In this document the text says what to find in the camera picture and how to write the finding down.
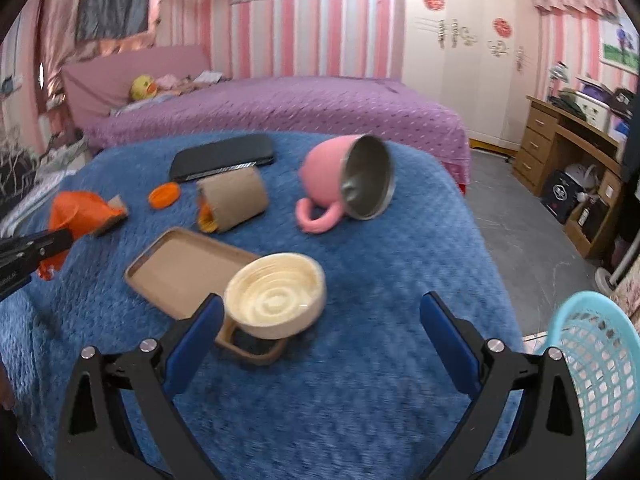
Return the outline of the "purple dotted bed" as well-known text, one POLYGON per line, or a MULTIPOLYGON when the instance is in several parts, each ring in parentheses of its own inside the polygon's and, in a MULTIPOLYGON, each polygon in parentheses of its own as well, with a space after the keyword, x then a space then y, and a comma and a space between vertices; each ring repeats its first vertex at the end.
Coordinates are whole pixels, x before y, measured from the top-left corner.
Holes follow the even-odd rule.
POLYGON ((215 131, 374 134, 434 156, 460 188, 470 182, 471 150, 461 117, 391 79, 232 80, 117 112, 84 128, 98 150, 215 131))

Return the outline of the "black box under desk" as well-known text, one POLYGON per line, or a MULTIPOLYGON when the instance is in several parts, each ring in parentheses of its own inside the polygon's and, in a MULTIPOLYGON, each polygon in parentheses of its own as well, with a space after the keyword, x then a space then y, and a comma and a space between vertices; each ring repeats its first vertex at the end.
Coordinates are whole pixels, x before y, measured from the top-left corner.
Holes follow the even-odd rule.
POLYGON ((575 170, 553 170, 541 194, 541 203, 551 212, 552 216, 561 224, 565 224, 570 214, 585 197, 582 185, 584 178, 575 170))

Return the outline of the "cream round bowl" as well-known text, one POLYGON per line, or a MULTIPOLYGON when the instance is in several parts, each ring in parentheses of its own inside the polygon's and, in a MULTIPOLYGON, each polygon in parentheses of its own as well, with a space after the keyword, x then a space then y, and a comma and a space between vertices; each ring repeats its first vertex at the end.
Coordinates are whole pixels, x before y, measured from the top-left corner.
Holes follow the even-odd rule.
POLYGON ((233 275, 224 291, 224 313, 258 339, 295 336, 314 325, 325 306, 322 266, 296 252, 249 263, 233 275))

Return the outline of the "pink headboard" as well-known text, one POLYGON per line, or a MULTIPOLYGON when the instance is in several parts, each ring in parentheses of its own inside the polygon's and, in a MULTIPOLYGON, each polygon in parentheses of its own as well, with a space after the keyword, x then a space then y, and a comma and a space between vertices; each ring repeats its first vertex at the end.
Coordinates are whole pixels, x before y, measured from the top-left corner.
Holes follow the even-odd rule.
POLYGON ((137 77, 157 79, 173 74, 184 78, 211 68, 200 46, 152 47, 66 63, 61 76, 73 122, 87 130, 107 118, 111 110, 128 103, 130 87, 137 77))

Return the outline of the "black phone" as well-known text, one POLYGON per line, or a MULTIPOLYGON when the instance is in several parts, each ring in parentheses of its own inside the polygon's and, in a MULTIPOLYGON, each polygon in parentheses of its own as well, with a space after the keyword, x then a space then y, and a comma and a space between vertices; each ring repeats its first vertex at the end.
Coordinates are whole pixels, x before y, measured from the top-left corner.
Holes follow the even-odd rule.
POLYGON ((169 169, 169 180, 184 183, 251 166, 272 164, 274 144, 265 133, 210 142, 176 154, 169 169))

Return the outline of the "orange bottle cap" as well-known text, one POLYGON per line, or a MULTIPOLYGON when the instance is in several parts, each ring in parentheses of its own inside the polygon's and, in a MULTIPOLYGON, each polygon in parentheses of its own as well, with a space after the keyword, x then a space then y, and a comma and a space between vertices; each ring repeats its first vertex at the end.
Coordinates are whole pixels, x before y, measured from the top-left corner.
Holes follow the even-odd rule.
POLYGON ((173 205, 180 195, 180 185, 176 182, 167 182, 149 192, 148 202, 153 209, 166 209, 173 205))

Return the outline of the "yellow duck plush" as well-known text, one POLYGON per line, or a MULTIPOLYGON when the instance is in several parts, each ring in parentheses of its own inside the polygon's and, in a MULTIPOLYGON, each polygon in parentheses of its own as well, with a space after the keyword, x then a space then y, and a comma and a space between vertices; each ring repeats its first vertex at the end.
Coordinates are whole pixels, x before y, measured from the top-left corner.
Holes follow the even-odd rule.
POLYGON ((134 102, 153 99, 157 95, 157 83, 150 75, 134 78, 130 87, 130 98, 134 102))

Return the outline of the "orange plastic bag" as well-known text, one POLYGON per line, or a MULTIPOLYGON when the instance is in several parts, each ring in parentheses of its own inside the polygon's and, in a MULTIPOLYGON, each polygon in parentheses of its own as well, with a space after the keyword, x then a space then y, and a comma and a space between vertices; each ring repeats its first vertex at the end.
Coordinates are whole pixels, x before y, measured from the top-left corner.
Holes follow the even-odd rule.
POLYGON ((92 233, 112 215, 107 201, 88 191, 63 191, 55 195, 50 211, 50 231, 69 229, 73 240, 92 233))

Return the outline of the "small framed photo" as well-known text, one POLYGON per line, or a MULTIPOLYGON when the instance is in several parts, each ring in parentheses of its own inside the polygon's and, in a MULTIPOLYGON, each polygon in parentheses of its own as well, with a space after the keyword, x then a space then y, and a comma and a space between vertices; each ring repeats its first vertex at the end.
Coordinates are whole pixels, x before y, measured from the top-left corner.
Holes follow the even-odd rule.
POLYGON ((600 60, 628 73, 639 71, 639 33, 624 11, 601 21, 600 60))

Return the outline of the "light blue plastic basket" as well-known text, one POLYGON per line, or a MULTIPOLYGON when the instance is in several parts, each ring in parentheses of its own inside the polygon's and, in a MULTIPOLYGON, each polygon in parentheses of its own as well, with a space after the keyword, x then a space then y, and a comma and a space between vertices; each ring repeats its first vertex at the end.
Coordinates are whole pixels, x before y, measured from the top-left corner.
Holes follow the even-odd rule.
POLYGON ((544 348, 562 351, 585 431, 586 477, 593 479, 639 417, 639 335, 600 292, 576 292, 548 327, 544 348))

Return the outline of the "cream wardrobe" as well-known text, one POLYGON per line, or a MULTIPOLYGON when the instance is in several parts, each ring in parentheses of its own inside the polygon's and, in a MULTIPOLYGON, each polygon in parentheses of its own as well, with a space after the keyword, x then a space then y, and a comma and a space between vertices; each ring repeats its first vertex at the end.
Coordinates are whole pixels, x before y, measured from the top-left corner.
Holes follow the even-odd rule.
POLYGON ((471 141, 521 145, 539 74, 533 0, 405 0, 402 81, 454 110, 471 141))

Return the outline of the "grey hanging cloth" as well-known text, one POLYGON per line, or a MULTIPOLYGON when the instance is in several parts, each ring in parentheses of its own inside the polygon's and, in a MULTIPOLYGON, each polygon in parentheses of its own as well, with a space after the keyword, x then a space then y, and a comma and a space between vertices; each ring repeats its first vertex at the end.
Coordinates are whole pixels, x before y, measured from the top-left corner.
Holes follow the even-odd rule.
POLYGON ((77 42, 124 39, 149 28, 150 0, 79 0, 77 42))

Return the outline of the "tan phone case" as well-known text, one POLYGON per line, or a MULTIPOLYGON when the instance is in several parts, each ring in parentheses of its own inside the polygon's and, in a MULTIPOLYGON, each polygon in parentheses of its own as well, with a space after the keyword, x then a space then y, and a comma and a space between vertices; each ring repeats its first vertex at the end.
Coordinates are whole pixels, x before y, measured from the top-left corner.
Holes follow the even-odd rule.
POLYGON ((171 228, 125 271, 127 284, 175 320, 191 316, 211 294, 258 257, 203 234, 171 228))

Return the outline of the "pink metal-lined mug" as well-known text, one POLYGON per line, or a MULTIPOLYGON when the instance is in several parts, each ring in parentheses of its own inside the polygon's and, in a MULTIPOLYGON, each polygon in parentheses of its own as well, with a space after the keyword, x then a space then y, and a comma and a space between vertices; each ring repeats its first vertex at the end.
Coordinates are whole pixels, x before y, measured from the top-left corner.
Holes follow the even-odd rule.
POLYGON ((390 206, 395 168, 390 149, 376 136, 336 136, 305 157, 299 177, 306 196, 295 217, 302 231, 322 234, 343 217, 371 220, 390 206))

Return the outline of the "small cardboard tube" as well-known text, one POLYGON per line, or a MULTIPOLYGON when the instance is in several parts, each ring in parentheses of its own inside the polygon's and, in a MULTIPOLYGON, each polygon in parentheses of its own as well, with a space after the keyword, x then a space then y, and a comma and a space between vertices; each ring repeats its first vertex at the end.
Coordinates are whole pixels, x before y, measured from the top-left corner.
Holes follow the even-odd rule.
POLYGON ((114 196, 107 202, 112 213, 111 217, 105 220, 93 233, 94 237, 100 237, 116 229, 129 217, 129 210, 119 195, 114 196))

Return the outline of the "cardboard tube with orange peel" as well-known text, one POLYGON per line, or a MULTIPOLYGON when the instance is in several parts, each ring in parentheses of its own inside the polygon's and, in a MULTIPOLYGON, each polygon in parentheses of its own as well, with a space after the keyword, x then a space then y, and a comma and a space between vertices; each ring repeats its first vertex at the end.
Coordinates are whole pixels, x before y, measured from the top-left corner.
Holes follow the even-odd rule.
POLYGON ((224 233, 262 214, 269 206, 264 181, 255 167, 216 174, 196 182, 198 228, 224 233))

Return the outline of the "white storage box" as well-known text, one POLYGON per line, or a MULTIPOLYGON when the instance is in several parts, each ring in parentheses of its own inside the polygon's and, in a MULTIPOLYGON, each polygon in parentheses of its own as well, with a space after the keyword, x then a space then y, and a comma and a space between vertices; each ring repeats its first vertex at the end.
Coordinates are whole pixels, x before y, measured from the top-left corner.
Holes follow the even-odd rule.
POLYGON ((611 119, 611 109, 608 104, 578 91, 574 93, 574 97, 576 105, 585 115, 586 122, 593 128, 607 132, 611 119))

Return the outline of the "blue textured blanket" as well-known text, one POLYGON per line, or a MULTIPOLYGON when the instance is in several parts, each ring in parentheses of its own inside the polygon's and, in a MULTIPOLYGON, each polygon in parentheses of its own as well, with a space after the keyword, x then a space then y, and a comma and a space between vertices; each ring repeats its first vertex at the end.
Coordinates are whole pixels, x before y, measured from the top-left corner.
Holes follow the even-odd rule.
MULTIPOLYGON (((468 399, 457 392, 419 321, 437 292, 486 337, 521 347, 510 300, 472 214, 433 156, 392 145, 396 188, 378 218, 309 235, 296 224, 298 170, 318 143, 279 134, 262 170, 267 210, 226 237, 256 255, 284 255, 234 289, 248 325, 294 336, 274 364, 252 370, 211 356, 178 407, 230 478, 397 479, 413 456, 434 455, 468 399)), ((125 282, 126 267, 166 230, 196 217, 194 188, 165 210, 148 196, 165 181, 183 138, 105 152, 63 182, 66 191, 121 197, 130 216, 103 238, 84 237, 51 281, 1 305, 1 355, 17 397, 18 431, 53 462, 64 390, 80 349, 128 350, 162 334, 168 317, 125 282)))

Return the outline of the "wooden desk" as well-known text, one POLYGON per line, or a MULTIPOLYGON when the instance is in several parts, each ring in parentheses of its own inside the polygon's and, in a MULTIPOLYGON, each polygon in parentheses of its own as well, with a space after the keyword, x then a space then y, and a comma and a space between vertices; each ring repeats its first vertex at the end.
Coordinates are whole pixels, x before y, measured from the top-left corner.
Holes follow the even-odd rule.
POLYGON ((614 240, 623 197, 617 143, 588 122, 531 96, 513 174, 541 199, 553 170, 575 170, 586 192, 564 232, 586 259, 604 256, 614 240))

